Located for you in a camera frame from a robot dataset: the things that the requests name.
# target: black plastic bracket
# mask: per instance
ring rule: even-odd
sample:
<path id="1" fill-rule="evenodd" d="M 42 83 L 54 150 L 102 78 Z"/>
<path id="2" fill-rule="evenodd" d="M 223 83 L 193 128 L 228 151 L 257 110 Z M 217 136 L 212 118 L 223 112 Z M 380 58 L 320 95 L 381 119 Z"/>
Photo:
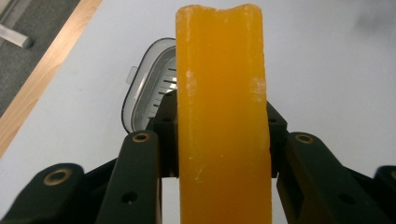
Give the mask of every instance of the black plastic bracket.
<path id="1" fill-rule="evenodd" d="M 291 133 L 277 189 L 289 223 L 391 223 L 329 149 L 308 133 Z"/>
<path id="2" fill-rule="evenodd" d="M 158 136 L 130 133 L 124 140 L 97 216 L 101 223 L 161 223 Z"/>

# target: clear plastic container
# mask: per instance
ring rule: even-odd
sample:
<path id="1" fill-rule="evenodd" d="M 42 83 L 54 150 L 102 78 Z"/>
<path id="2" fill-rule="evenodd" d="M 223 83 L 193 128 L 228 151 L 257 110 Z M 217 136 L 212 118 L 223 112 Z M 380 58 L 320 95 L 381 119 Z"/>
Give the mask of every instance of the clear plastic container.
<path id="1" fill-rule="evenodd" d="M 125 97 L 121 118 L 128 133 L 145 130 L 154 118 L 163 96 L 177 88 L 176 41 L 164 38 L 154 42 L 143 56 Z"/>

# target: gray floor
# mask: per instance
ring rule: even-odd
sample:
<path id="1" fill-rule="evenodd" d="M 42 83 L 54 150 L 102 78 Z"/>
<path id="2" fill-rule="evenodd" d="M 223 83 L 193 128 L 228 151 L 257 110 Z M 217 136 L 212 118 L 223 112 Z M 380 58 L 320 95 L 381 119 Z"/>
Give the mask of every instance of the gray floor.
<path id="1" fill-rule="evenodd" d="M 35 69 L 79 0 L 18 0 L 11 13 L 0 22 L 35 41 L 22 49 L 0 42 L 0 117 Z"/>

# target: metal screw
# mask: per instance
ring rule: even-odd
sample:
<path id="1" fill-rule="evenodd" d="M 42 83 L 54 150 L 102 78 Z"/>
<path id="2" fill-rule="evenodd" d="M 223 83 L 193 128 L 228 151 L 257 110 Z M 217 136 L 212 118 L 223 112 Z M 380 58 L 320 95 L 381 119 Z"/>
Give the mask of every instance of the metal screw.
<path id="1" fill-rule="evenodd" d="M 314 143 L 314 139 L 307 134 L 299 133 L 295 136 L 295 138 L 297 139 L 297 141 L 302 143 L 306 143 L 306 144 Z"/>
<path id="2" fill-rule="evenodd" d="M 60 168 L 46 175 L 43 182 L 47 186 L 56 186 L 62 184 L 71 175 L 72 171 L 69 168 Z"/>
<path id="3" fill-rule="evenodd" d="M 132 138 L 134 140 L 134 142 L 146 142 L 149 140 L 149 134 L 148 133 L 139 133 L 134 135 L 134 137 Z"/>

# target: wooden table edge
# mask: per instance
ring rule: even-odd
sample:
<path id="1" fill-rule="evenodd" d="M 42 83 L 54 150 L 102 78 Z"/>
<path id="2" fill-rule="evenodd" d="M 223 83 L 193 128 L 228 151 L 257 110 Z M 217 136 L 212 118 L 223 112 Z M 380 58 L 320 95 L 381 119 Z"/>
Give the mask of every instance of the wooden table edge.
<path id="1" fill-rule="evenodd" d="M 0 159 L 101 3 L 102 0 L 80 0 L 60 33 L 0 118 Z"/>

